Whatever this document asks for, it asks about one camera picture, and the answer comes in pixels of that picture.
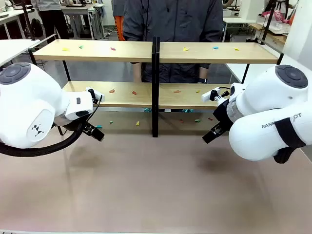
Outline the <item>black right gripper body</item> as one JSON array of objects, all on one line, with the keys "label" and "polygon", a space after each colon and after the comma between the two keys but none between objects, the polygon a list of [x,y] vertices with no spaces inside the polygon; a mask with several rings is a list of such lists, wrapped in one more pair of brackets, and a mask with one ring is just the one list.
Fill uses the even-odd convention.
[{"label": "black right gripper body", "polygon": [[218,124],[214,126],[215,129],[229,130],[232,127],[233,122],[227,114],[228,104],[229,100],[227,99],[214,110],[213,115],[218,120]]}]

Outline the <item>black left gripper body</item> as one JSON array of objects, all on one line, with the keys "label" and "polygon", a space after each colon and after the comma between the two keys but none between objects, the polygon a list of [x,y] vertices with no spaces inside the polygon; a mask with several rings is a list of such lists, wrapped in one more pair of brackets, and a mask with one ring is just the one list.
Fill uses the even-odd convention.
[{"label": "black left gripper body", "polygon": [[71,131],[81,131],[85,134],[91,134],[92,133],[92,125],[87,121],[86,118],[81,117],[78,119],[73,120],[70,123],[70,130]]}]

